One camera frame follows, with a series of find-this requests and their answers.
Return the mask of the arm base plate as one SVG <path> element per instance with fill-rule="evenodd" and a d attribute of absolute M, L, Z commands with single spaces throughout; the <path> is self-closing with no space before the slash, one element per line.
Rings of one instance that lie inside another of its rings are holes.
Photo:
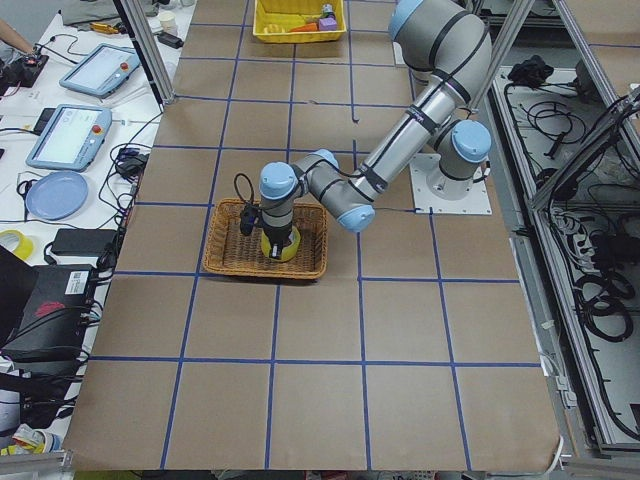
<path fill-rule="evenodd" d="M 491 215 L 482 168 L 472 178 L 452 180 L 440 170 L 438 154 L 416 154 L 408 165 L 414 209 L 420 214 Z"/>

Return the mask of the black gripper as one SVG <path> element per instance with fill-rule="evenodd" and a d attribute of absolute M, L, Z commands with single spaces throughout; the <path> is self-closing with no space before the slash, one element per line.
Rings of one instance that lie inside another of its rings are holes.
<path fill-rule="evenodd" d="M 267 208 L 246 203 L 240 213 L 240 233 L 249 236 L 258 226 L 269 243 L 270 258 L 281 260 L 284 246 L 292 232 L 293 210 L 290 205 Z"/>

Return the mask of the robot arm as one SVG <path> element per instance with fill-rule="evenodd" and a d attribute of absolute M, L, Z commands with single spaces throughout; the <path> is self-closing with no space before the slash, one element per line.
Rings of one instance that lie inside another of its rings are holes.
<path fill-rule="evenodd" d="M 439 153 L 438 169 L 453 182 L 470 182 L 486 160 L 488 129 L 454 116 L 479 92 L 488 72 L 492 45 L 485 23 L 452 1 L 401 1 L 389 35 L 410 71 L 427 74 L 426 87 L 351 174 L 341 172 L 326 149 L 292 164 L 263 167 L 260 198 L 246 201 L 240 231 L 248 236 L 260 228 L 266 257 L 284 260 L 290 253 L 293 204 L 299 197 L 312 195 L 344 229 L 358 233 L 373 220 L 375 200 L 424 146 Z"/>

